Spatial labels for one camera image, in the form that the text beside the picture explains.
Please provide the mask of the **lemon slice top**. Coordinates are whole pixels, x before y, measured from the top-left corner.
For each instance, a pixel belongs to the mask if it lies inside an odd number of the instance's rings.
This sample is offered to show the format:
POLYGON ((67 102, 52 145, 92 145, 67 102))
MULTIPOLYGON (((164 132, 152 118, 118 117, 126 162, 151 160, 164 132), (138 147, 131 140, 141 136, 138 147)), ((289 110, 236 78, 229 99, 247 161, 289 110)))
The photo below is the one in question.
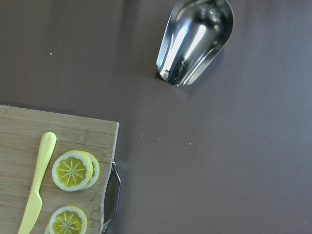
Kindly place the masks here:
POLYGON ((92 161, 80 151, 67 151, 56 159, 52 167, 52 179, 62 190, 82 190, 91 180, 92 161))

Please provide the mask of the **single lemon slice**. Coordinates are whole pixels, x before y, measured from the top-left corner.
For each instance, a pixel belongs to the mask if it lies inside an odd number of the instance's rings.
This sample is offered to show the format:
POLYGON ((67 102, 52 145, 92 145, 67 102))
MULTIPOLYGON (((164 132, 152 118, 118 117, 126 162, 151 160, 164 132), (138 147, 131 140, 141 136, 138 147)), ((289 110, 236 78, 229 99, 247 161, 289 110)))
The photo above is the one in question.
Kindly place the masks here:
POLYGON ((49 234, 85 234, 88 220, 77 206, 63 206, 51 215, 47 230, 49 234))

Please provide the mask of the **bamboo cutting board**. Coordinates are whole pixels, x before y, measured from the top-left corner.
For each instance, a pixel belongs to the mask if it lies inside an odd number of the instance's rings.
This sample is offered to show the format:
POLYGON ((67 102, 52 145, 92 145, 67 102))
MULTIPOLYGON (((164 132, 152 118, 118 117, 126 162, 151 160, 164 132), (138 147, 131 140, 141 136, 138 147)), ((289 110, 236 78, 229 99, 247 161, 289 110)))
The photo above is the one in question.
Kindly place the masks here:
POLYGON ((58 208, 74 205, 88 220, 87 233, 105 233, 110 218, 105 201, 112 175, 119 124, 3 105, 0 108, 0 231, 16 234, 24 214, 35 172, 41 137, 53 132, 56 145, 40 188, 42 208, 32 229, 42 234, 58 208), (99 162, 100 175, 90 188, 75 192, 60 189, 52 179, 57 158, 70 150, 87 151, 99 162))

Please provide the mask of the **lemon slice underneath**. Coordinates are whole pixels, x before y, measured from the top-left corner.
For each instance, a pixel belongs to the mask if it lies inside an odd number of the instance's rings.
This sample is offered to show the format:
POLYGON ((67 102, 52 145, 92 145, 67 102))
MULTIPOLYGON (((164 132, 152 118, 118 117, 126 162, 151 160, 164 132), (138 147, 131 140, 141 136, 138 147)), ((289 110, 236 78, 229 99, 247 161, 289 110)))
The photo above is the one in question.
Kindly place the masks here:
POLYGON ((99 174, 100 174, 100 166, 99 166, 99 162, 96 159, 96 157, 94 157, 91 153, 87 152, 87 151, 81 151, 82 154, 88 156, 91 159, 92 162, 92 166, 93 166, 93 173, 92 173, 92 177, 91 179, 88 181, 88 183, 86 184, 86 186, 84 186, 82 189, 89 189, 90 187, 92 187, 98 180, 99 174))

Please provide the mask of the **yellow plastic knife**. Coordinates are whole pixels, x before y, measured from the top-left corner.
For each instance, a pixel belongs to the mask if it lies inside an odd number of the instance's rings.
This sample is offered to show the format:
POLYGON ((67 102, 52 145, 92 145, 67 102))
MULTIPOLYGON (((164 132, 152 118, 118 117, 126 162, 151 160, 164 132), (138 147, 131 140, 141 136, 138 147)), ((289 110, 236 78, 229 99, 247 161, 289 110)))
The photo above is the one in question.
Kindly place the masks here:
POLYGON ((57 137, 52 132, 46 132, 41 137, 32 186, 18 230, 19 234, 30 233, 40 214, 42 198, 39 191, 56 141, 57 137))

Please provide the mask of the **steel metal scoop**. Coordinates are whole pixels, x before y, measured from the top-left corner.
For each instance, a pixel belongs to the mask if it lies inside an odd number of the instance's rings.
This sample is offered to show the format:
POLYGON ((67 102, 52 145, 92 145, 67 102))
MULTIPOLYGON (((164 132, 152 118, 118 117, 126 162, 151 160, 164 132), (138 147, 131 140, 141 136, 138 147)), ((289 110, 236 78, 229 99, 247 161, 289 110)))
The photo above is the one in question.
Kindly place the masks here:
POLYGON ((193 84, 227 43, 234 13, 227 0, 180 0, 168 19, 156 60, 161 78, 193 84))

